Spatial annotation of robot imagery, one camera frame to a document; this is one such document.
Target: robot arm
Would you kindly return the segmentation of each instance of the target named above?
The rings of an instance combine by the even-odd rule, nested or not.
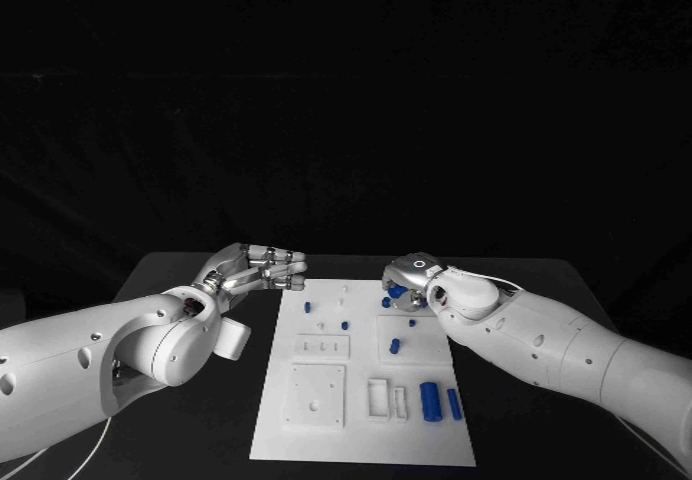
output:
[[[303,290],[306,268],[302,253],[237,243],[192,286],[2,330],[0,462],[188,382],[213,351],[237,360],[250,328],[223,313],[254,289]]]
[[[517,378],[634,423],[692,472],[691,360],[622,337],[556,300],[445,268],[427,254],[393,262],[383,287],[407,312],[427,302],[450,338]]]

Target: table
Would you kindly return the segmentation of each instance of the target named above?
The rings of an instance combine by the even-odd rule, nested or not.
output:
[[[152,253],[116,301],[190,284],[210,253]],[[314,255],[308,278],[380,279],[396,256]],[[557,259],[442,258],[507,278],[615,325],[569,262]],[[145,396],[113,418],[80,479],[203,478],[628,478],[680,479],[613,415],[585,400],[540,389],[452,343],[478,468],[250,460],[282,291],[253,292],[230,316],[253,328],[239,362],[213,354],[197,377]],[[17,480],[68,478],[104,424],[54,446]]]

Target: robotic hand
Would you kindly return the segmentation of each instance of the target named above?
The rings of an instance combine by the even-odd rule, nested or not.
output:
[[[179,386],[213,351],[239,357],[250,328],[224,318],[256,289],[303,290],[303,253],[234,243],[191,286],[0,331],[0,463]]]
[[[387,266],[383,288],[406,312],[427,302],[450,338],[517,378],[634,423],[692,472],[691,360],[622,337],[511,282],[446,268],[426,253]]]

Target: white platform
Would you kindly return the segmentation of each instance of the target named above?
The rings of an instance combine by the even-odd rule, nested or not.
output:
[[[463,420],[455,420],[448,399],[448,389],[459,391],[448,337],[430,309],[406,316],[394,308],[383,307],[386,293],[378,280],[332,279],[311,279],[303,292],[285,292],[252,459],[476,466],[466,414]],[[306,301],[312,304],[311,313],[305,312]],[[414,327],[409,327],[410,319],[417,320]],[[342,330],[344,321],[350,322],[348,330]],[[401,357],[388,351],[393,334],[400,336]],[[321,337],[299,339],[298,335],[348,335],[350,340],[326,337],[328,342]],[[345,345],[347,357],[339,350]],[[293,370],[298,365],[315,364],[331,367]],[[339,367],[342,372],[332,371]],[[315,375],[306,377],[306,371],[315,371]],[[341,387],[338,374],[345,374],[344,404],[334,396]],[[387,380],[388,420],[368,418],[370,379]],[[423,419],[425,382],[439,385],[445,418],[437,423]],[[399,387],[404,388],[406,420],[397,418]],[[288,412],[292,418],[298,415],[301,425],[286,420]]]

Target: black background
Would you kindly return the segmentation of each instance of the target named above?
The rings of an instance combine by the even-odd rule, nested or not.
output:
[[[691,7],[4,6],[0,286],[109,302],[152,251],[554,257],[691,345]]]

